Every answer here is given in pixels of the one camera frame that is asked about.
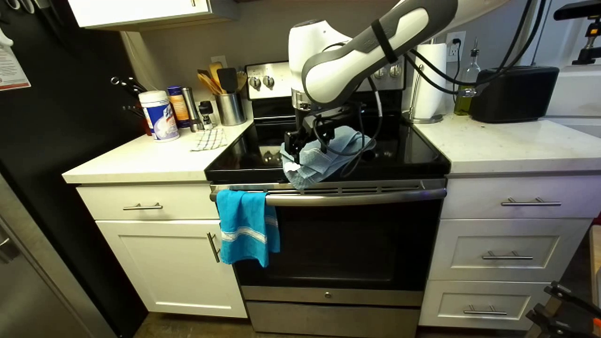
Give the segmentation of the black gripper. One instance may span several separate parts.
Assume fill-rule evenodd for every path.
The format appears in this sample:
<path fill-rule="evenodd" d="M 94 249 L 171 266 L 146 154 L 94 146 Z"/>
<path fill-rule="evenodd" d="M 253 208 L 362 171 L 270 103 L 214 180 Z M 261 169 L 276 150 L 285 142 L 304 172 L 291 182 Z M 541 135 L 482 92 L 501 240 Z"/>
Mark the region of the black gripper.
<path fill-rule="evenodd" d="M 283 150 L 298 157 L 310 144 L 319 154 L 358 156 L 364 150 L 364 133 L 351 127 L 355 109 L 334 107 L 325 110 L 296 110 L 295 127 L 283 133 Z"/>

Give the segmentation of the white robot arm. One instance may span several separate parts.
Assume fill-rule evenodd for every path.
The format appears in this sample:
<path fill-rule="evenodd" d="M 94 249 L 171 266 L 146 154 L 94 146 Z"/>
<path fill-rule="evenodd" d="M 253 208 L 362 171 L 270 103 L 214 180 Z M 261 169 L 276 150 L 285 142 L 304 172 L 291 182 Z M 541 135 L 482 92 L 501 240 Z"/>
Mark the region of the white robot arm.
<path fill-rule="evenodd" d="M 285 135 L 285 150 L 296 156 L 319 131 L 325 131 L 325 141 L 332 139 L 330 124 L 311 127 L 304 122 L 310 112 L 343 107 L 358 84 L 385 64 L 505 2 L 398 0 L 355 37 L 338 32 L 325 18 L 295 24 L 287 33 L 287 64 L 296 129 Z"/>

